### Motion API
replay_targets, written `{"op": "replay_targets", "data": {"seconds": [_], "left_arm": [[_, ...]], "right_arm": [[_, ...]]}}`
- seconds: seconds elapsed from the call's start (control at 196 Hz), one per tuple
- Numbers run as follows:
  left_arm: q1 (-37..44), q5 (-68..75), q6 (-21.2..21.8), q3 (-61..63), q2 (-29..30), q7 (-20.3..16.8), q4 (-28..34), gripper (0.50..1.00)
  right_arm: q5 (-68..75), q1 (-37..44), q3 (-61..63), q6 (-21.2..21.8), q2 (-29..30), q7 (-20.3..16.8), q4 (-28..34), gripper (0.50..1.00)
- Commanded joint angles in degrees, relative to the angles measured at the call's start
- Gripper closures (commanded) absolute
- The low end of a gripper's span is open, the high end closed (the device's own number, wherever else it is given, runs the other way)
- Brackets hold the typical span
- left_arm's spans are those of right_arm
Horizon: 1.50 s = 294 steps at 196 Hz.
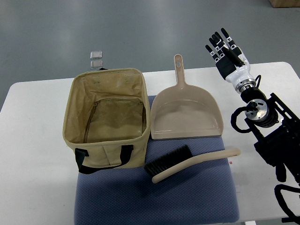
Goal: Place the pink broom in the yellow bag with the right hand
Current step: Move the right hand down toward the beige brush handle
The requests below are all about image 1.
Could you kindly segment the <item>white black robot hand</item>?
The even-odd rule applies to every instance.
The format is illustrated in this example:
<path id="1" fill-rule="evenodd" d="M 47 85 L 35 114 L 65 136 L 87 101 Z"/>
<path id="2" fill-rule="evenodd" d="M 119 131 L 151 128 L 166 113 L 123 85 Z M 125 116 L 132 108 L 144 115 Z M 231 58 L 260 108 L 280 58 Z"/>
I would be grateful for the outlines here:
<path id="1" fill-rule="evenodd" d="M 213 58 L 221 77 L 232 84 L 235 91 L 241 94 L 247 88 L 256 86 L 255 78 L 250 74 L 250 64 L 238 45 L 221 28 L 209 38 L 210 45 L 205 48 Z"/>

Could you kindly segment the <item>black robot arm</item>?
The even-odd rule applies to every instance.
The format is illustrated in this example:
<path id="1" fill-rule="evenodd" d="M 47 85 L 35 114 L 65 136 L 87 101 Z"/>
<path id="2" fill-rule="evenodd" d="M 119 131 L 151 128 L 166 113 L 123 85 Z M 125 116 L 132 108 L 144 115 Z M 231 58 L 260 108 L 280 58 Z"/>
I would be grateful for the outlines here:
<path id="1" fill-rule="evenodd" d="M 280 184 L 274 188 L 275 197 L 287 215 L 282 221 L 297 224 L 300 217 L 288 207 L 282 191 L 298 194 L 299 187 L 285 184 L 287 172 L 296 183 L 300 182 L 300 119 L 275 94 L 270 98 L 259 89 L 261 76 L 238 81 L 235 90 L 246 106 L 240 107 L 231 115 L 231 126 L 239 133 L 253 133 L 257 142 L 256 152 L 276 170 Z"/>

